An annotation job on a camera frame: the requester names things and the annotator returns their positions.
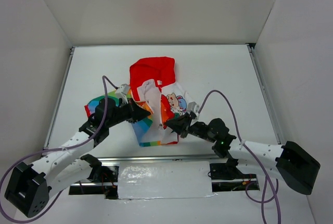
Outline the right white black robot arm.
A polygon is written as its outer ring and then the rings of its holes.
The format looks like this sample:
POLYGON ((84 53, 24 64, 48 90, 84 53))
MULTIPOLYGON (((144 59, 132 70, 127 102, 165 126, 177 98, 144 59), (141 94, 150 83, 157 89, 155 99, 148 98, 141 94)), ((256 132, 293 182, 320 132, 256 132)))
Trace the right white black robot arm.
POLYGON ((269 175, 300 194, 310 195, 313 191, 321 165, 295 142, 271 145, 239 141, 229 133, 222 119, 215 118, 206 124, 194 121, 193 114, 167 120, 165 125, 181 138, 190 134, 211 142, 217 156, 227 159, 226 171, 232 178, 241 174, 269 175))

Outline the rainbow hooded kids jacket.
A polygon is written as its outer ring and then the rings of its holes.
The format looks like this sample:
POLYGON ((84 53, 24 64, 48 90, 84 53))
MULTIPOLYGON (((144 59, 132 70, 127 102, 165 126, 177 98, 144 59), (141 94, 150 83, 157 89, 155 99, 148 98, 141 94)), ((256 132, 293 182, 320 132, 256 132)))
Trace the rainbow hooded kids jacket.
POLYGON ((178 143, 179 135, 165 122, 184 115, 194 100, 176 82, 175 59, 171 57, 141 58, 130 66, 127 99, 133 99, 151 115, 133 123, 132 128, 141 147, 178 143))

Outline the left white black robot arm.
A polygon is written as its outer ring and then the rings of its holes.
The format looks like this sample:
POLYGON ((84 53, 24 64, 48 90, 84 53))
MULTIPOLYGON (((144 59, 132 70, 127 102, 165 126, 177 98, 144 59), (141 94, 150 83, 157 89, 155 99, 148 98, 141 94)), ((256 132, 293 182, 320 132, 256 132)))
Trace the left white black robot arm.
POLYGON ((26 164, 21 161, 13 168, 5 198, 26 217, 33 218, 49 199, 71 184, 89 180, 102 182, 113 171, 90 154, 108 135, 109 129, 127 121, 137 123, 152 114, 145 103, 129 99, 126 103, 101 99, 86 123, 58 151, 26 164))

